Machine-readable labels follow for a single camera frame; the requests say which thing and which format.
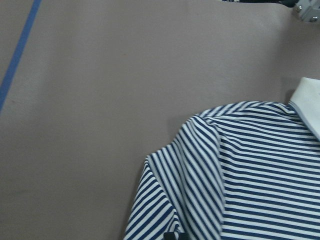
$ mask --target navy and white striped garment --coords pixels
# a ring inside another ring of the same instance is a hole
[[[147,156],[125,240],[320,240],[320,142],[291,105],[245,101],[186,121]]]

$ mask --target striped fabric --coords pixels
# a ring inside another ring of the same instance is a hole
[[[320,240],[320,142],[291,105],[245,101],[186,121],[147,156],[125,240]]]

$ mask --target metal bracket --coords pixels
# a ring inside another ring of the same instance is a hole
[[[320,23],[320,0],[299,0],[295,9],[302,21]]]

